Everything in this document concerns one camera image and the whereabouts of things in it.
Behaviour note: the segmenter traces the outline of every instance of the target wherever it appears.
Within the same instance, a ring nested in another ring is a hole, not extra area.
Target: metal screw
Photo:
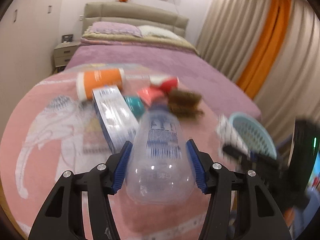
[[[70,177],[71,176],[71,171],[65,171],[63,173],[63,177],[67,178],[67,177]]]
[[[103,171],[103,170],[105,170],[106,169],[106,165],[105,164],[99,164],[98,166],[97,166],[97,169],[99,170],[99,171]]]
[[[254,176],[256,176],[256,172],[252,171],[252,170],[249,170],[248,171],[248,175],[251,176],[251,177],[254,177]]]
[[[215,169],[215,170],[220,170],[222,168],[221,164],[220,163],[214,163],[212,165],[212,167]]]

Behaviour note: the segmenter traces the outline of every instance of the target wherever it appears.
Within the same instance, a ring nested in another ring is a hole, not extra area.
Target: bottle label
[[[150,120],[147,155],[159,159],[181,159],[176,126],[164,115]]]

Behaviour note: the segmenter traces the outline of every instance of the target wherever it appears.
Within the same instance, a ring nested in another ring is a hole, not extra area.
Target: white pillow
[[[142,36],[156,36],[161,38],[181,40],[178,35],[163,28],[154,27],[150,25],[142,25],[138,26],[138,29],[141,31]]]

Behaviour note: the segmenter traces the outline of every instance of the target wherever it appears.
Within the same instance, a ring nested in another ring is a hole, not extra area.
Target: drawer
[[[56,65],[56,67],[66,66],[66,65],[68,65],[71,58],[72,58],[72,56],[56,57],[56,58],[54,58],[54,63]]]
[[[72,56],[76,50],[78,49],[78,46],[71,46],[71,47],[65,47],[60,49],[54,50],[54,57],[66,57],[66,56]]]

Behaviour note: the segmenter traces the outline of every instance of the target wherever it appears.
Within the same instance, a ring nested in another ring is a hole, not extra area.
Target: curtain
[[[259,42],[237,85],[254,99],[278,56],[287,31],[291,0],[271,0]]]
[[[200,56],[236,82],[260,39],[271,0],[213,0],[199,36]]]
[[[283,46],[254,101],[276,143],[293,131],[295,117],[320,121],[320,22],[311,6],[292,0]]]

